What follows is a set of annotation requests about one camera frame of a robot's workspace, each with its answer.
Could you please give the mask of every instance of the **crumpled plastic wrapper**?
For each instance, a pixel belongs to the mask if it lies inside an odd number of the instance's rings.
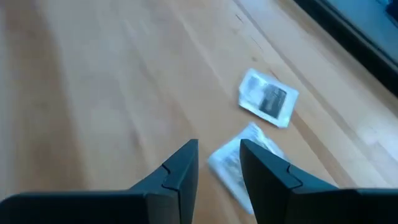
[[[225,184],[245,211],[253,214],[250,198],[244,185],[241,162],[239,159],[239,148],[242,139],[251,140],[262,146],[264,150],[269,150],[285,160],[286,158],[273,140],[266,137],[260,127],[255,123],[249,123],[242,132],[209,157],[208,163],[214,173]]]

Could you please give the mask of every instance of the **plastic packet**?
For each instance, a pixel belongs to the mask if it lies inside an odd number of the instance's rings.
[[[215,151],[208,159],[209,166],[220,180],[229,189],[235,199],[250,214],[253,214],[250,198],[243,181],[241,162],[239,159],[239,148],[241,139],[248,139],[262,146],[265,150],[286,160],[284,153],[273,142],[267,138],[255,123],[242,130],[224,146]]]
[[[253,68],[239,86],[239,105],[279,128],[289,125],[298,96],[297,90]]]

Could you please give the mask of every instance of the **wooden floor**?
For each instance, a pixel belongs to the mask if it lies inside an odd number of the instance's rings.
[[[248,68],[300,92],[238,108]],[[0,198],[126,189],[200,140],[195,223],[255,223],[206,158],[255,121],[340,187],[398,187],[398,100],[292,0],[1,0]]]

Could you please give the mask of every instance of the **white packet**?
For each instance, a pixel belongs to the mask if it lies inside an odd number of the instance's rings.
[[[289,125],[298,96],[297,90],[253,68],[239,86],[239,105],[279,128]]]
[[[248,139],[262,146],[264,149],[286,160],[284,153],[267,138],[261,129],[253,122],[242,130],[232,140],[215,151],[208,159],[209,166],[231,191],[232,195],[249,214],[253,214],[250,198],[243,181],[239,148],[241,139]]]

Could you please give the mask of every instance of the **black printed label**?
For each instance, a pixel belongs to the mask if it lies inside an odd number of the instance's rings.
[[[264,99],[262,100],[260,110],[269,116],[278,118],[284,105],[286,92],[274,85],[267,85],[264,89]]]

